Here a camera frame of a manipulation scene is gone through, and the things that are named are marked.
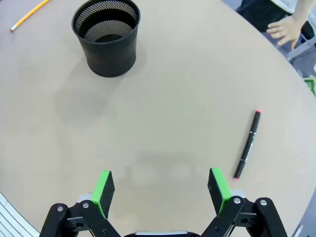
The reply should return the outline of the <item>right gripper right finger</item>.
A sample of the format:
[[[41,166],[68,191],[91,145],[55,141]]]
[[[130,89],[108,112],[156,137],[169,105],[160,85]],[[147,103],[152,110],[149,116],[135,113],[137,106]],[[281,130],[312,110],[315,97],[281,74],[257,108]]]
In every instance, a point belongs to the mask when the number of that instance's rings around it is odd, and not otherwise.
[[[216,217],[202,237],[229,237],[235,227],[244,227],[251,237],[286,237],[273,201],[260,197],[255,202],[234,196],[219,168],[210,168],[207,187]]]

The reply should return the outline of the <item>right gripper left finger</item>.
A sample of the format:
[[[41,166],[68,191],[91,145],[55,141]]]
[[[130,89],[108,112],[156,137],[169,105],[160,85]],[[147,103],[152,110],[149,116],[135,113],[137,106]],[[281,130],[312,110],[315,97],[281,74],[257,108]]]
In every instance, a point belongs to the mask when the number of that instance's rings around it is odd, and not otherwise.
[[[76,202],[72,207],[64,203],[51,206],[41,237],[76,237],[79,232],[89,231],[93,237],[119,237],[108,220],[115,186],[112,172],[103,171],[90,197]]]

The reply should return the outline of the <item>person's left hand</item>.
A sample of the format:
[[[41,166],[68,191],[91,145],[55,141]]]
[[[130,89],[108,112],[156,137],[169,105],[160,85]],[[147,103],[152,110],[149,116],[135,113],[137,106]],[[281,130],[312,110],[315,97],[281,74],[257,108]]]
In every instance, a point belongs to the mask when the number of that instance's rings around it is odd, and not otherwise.
[[[277,44],[279,46],[291,42],[291,50],[293,51],[305,22],[306,19],[298,19],[294,15],[287,16],[277,22],[270,23],[266,32],[272,38],[278,39]]]

